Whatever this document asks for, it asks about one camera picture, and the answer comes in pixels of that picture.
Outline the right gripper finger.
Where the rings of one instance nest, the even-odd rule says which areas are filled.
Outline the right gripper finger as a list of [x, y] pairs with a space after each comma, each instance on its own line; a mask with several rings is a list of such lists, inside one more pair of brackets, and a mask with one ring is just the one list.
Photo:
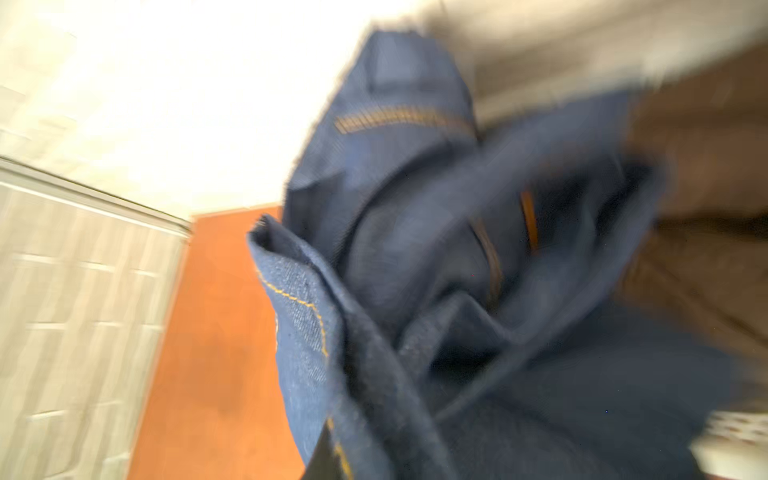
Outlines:
[[333, 442], [331, 426], [326, 422], [304, 470], [302, 480], [352, 479], [343, 449]]

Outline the blue denim jeans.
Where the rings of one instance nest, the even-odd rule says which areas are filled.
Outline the blue denim jeans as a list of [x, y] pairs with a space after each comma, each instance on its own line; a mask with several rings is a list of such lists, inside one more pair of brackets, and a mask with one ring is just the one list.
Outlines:
[[487, 133], [451, 54], [376, 30], [248, 244], [289, 427], [352, 479], [699, 479], [734, 358], [617, 299], [666, 174], [632, 90]]

